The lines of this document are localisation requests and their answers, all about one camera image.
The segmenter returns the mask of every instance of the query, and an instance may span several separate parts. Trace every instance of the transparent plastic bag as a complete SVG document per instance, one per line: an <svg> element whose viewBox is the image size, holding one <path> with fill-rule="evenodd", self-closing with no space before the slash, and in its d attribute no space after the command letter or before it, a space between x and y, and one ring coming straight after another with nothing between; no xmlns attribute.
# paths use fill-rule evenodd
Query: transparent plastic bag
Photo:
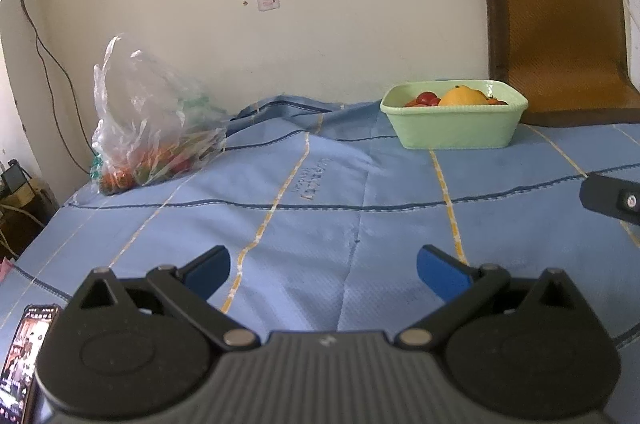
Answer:
<svg viewBox="0 0 640 424"><path fill-rule="evenodd" d="M178 75L127 36L111 40L94 80L92 180L102 193L198 170L222 151L229 118L203 84Z"/></svg>

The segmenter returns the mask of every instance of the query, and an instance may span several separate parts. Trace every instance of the brown seat cushion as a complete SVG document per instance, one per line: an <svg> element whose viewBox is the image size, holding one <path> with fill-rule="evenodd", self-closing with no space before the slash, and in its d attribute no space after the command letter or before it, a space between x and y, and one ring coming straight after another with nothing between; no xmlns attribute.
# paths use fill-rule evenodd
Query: brown seat cushion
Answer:
<svg viewBox="0 0 640 424"><path fill-rule="evenodd" d="M546 127L640 123L626 65L622 0L486 0L489 74Z"/></svg>

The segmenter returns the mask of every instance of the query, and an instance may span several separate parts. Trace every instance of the light green plastic container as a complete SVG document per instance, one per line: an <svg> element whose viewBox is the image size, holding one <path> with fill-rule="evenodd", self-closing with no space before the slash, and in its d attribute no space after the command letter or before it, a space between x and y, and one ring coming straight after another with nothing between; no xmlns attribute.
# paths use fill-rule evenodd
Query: light green plastic container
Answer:
<svg viewBox="0 0 640 424"><path fill-rule="evenodd" d="M456 85L478 89L508 105L404 107L424 91L443 97ZM380 103L400 143L409 149L500 148L508 146L527 98L501 81L418 81L396 85Z"/></svg>

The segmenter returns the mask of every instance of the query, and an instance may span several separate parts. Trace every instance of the yellow fruit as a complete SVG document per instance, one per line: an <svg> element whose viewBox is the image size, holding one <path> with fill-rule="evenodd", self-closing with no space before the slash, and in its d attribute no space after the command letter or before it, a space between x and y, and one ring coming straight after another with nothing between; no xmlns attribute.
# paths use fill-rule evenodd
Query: yellow fruit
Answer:
<svg viewBox="0 0 640 424"><path fill-rule="evenodd" d="M470 89L466 85L455 87L444 94L440 101L441 107L452 107L460 105L486 105L487 99L481 91Z"/></svg>

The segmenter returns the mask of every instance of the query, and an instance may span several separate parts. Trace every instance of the phone screen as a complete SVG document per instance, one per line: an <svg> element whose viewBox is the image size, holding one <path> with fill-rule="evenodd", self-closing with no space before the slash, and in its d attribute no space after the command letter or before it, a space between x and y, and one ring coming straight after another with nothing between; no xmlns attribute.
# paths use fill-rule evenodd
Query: phone screen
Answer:
<svg viewBox="0 0 640 424"><path fill-rule="evenodd" d="M0 424L24 424L36 357L59 307L25 309L0 372Z"/></svg>

